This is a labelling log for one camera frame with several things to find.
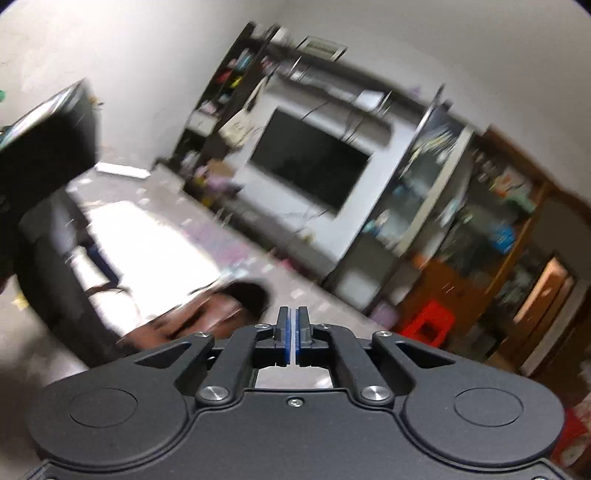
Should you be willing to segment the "purple patterned waste bin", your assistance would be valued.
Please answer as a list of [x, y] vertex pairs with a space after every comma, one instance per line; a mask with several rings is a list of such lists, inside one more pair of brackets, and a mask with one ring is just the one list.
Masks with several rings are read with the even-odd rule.
[[392, 330], [400, 320], [400, 314], [396, 306], [383, 300], [370, 312], [370, 319], [385, 330]]

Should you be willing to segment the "white tv wall unit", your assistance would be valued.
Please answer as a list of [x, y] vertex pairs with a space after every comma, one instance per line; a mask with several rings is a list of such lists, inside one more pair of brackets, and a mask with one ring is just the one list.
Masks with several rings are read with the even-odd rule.
[[225, 157], [259, 233], [325, 276], [346, 254], [399, 165], [416, 113], [329, 75], [277, 72], [252, 110], [253, 132]]

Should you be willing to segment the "dark glass display cabinet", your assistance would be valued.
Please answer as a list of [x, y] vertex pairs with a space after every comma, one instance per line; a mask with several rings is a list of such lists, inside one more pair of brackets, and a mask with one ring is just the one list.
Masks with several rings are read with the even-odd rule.
[[435, 214], [474, 137], [474, 129], [450, 109], [439, 89], [360, 231], [360, 238], [377, 241], [398, 258]]

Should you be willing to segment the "black flat television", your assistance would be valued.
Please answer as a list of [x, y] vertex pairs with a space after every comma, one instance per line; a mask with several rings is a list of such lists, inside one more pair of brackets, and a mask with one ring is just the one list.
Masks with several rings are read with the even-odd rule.
[[370, 156], [283, 110], [276, 110], [249, 163], [337, 214]]

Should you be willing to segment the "brown leather shoe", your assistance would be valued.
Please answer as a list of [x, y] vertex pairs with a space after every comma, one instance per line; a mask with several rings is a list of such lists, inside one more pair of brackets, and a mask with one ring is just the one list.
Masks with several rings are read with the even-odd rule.
[[235, 330], [262, 322], [270, 300], [270, 291], [259, 282], [231, 281], [209, 288], [123, 336], [117, 342], [119, 357], [197, 332], [228, 339]]

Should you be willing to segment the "brown wooden cabinet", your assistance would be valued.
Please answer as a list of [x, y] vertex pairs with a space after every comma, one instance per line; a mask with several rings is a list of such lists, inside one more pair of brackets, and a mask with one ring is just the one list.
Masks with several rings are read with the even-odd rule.
[[531, 375], [590, 289], [590, 207], [494, 127], [470, 158], [443, 241], [412, 258], [419, 276], [394, 331], [437, 300], [456, 317], [439, 348]]

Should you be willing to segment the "red plastic stool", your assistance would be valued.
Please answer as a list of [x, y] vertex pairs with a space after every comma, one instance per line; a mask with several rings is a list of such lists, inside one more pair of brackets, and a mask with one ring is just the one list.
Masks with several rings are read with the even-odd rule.
[[438, 348], [445, 343], [455, 323], [451, 310], [437, 300], [429, 300], [403, 324], [400, 335]]

